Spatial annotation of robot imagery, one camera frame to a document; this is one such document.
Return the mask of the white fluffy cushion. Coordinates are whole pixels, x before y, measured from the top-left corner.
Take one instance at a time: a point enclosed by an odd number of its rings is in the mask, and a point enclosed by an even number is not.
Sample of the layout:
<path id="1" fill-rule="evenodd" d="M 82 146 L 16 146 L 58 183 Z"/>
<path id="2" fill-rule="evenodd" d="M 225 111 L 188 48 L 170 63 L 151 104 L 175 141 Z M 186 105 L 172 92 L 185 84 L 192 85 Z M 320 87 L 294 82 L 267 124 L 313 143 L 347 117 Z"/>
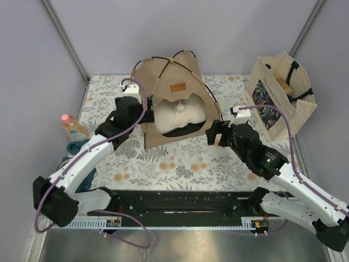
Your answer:
<path id="1" fill-rule="evenodd" d="M 158 132 L 166 134 L 188 124 L 205 122 L 207 109 L 202 98 L 192 93 L 187 99 L 162 100 L 154 110 L 154 118 Z"/>

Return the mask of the teal double pet bowl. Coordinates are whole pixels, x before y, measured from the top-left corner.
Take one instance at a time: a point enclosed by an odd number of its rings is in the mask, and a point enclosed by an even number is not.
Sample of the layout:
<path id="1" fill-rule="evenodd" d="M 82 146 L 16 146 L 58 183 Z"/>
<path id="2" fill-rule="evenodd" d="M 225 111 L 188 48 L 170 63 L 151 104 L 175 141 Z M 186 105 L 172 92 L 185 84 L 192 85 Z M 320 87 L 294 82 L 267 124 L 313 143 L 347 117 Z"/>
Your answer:
<path id="1" fill-rule="evenodd" d="M 67 154 L 70 155 L 66 156 L 62 159 L 61 163 L 59 164 L 57 170 L 63 168 L 66 164 L 70 162 L 70 160 L 76 156 L 80 150 L 84 147 L 86 143 L 89 142 L 89 139 L 83 139 L 81 141 L 72 141 L 67 145 Z M 87 192 L 90 190 L 92 186 L 92 182 L 94 179 L 94 175 L 97 172 L 96 168 L 92 168 L 91 164 L 87 163 L 88 161 L 85 159 L 83 160 L 82 157 L 79 158 L 79 161 L 74 164 L 74 168 L 82 168 L 82 171 L 90 171 L 89 174 L 85 175 L 82 182 L 79 184 L 79 186 L 76 189 L 75 193 L 82 193 Z"/>

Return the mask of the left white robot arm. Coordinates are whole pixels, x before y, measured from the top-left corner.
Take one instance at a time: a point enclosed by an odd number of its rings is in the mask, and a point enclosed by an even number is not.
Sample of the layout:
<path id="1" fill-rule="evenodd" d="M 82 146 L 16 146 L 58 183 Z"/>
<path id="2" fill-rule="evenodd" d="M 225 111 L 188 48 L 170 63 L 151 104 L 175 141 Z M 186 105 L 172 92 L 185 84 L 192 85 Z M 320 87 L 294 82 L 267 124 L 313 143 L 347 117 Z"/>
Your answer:
<path id="1" fill-rule="evenodd" d="M 154 122 L 152 99 L 139 102 L 135 97 L 115 99 L 116 109 L 98 126 L 88 143 L 65 166 L 48 178 L 33 182 L 33 202 L 37 214 L 59 227 L 68 225 L 76 215 L 92 211 L 111 216 L 118 211 L 117 194 L 100 187 L 77 192 L 95 167 L 125 142 L 139 123 Z"/>

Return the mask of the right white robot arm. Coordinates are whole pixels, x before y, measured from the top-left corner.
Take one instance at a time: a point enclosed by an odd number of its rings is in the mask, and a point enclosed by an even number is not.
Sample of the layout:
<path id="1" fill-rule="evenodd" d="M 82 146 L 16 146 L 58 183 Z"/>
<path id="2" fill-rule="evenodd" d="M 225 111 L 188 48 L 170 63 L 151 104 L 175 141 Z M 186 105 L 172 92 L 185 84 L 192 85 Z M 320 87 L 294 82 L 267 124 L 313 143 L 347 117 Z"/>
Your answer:
<path id="1" fill-rule="evenodd" d="M 342 252 L 348 243 L 348 205 L 326 193 L 302 174 L 295 174 L 292 164 L 280 152 L 264 145 L 257 131 L 248 123 L 230 125 L 215 120 L 206 130 L 207 143 L 229 147 L 254 174 L 281 186 L 296 200 L 283 199 L 258 187 L 248 198 L 249 212 L 264 212 L 283 217 L 311 231 L 328 248 Z"/>

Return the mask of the pink capped plastic bottle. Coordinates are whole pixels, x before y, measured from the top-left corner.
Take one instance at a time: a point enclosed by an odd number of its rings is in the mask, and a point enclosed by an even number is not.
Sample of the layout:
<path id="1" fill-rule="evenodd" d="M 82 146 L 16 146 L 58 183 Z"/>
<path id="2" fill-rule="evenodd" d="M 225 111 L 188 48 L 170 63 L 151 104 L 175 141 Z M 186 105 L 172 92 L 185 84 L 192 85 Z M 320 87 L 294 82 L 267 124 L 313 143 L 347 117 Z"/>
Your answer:
<path id="1" fill-rule="evenodd" d="M 88 129 L 83 126 L 75 117 L 64 114 L 61 116 L 61 121 L 70 142 L 82 141 L 90 138 Z"/>

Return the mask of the wooden block in bag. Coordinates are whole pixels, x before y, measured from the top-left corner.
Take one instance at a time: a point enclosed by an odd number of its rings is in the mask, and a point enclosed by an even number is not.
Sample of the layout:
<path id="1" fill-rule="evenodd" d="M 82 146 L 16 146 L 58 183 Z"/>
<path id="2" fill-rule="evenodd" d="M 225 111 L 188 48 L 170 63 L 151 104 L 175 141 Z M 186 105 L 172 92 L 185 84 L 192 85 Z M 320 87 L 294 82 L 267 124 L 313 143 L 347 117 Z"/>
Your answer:
<path id="1" fill-rule="evenodd" d="M 277 71 L 272 72 L 272 74 L 273 74 L 274 78 L 276 79 L 276 81 L 279 83 L 279 85 L 282 87 L 284 92 L 290 96 L 292 94 L 292 90 L 291 90 L 290 86 L 282 79 L 282 77 L 278 74 Z"/>

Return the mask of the cream floral tote bag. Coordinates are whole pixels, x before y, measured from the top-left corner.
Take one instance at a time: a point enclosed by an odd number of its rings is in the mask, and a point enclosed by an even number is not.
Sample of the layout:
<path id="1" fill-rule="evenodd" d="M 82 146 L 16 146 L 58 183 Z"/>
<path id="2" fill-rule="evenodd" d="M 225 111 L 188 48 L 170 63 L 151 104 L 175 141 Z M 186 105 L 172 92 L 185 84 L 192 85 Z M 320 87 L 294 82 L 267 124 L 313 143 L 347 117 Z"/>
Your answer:
<path id="1" fill-rule="evenodd" d="M 290 96 L 274 78 L 274 71 L 290 86 Z M 286 116 L 292 135 L 297 134 L 317 107 L 306 71 L 285 52 L 256 59 L 245 96 L 250 105 L 271 105 L 278 108 Z"/>

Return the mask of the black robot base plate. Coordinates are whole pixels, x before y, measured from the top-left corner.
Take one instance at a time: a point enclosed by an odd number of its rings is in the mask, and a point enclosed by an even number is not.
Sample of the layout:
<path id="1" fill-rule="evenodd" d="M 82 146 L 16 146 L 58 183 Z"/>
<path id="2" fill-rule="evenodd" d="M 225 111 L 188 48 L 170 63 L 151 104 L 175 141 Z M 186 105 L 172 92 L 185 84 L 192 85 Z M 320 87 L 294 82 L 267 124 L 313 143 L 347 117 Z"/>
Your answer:
<path id="1" fill-rule="evenodd" d="M 232 217 L 264 217 L 253 192 L 114 190 L 107 211 L 138 220 L 159 214 L 213 213 Z"/>

